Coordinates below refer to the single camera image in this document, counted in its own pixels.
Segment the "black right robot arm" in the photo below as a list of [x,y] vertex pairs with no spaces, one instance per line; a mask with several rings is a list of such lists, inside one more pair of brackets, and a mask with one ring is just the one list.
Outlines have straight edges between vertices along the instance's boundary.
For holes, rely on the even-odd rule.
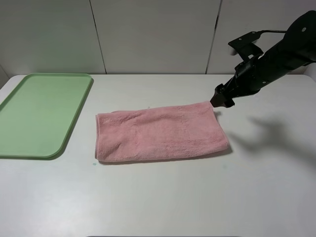
[[230,108],[233,99],[251,96],[282,76],[316,61],[316,12],[310,10],[295,20],[283,39],[266,52],[255,45],[265,31],[249,32],[228,45],[242,58],[234,76],[215,88],[213,107]]

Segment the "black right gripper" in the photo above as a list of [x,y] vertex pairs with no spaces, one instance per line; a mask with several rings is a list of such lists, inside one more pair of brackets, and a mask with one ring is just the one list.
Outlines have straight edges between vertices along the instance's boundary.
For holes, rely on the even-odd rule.
[[267,66],[267,59],[251,58],[248,62],[240,63],[235,75],[225,84],[215,88],[210,103],[214,108],[230,108],[235,105],[233,98],[256,94],[261,88],[268,85],[262,77],[262,72]]

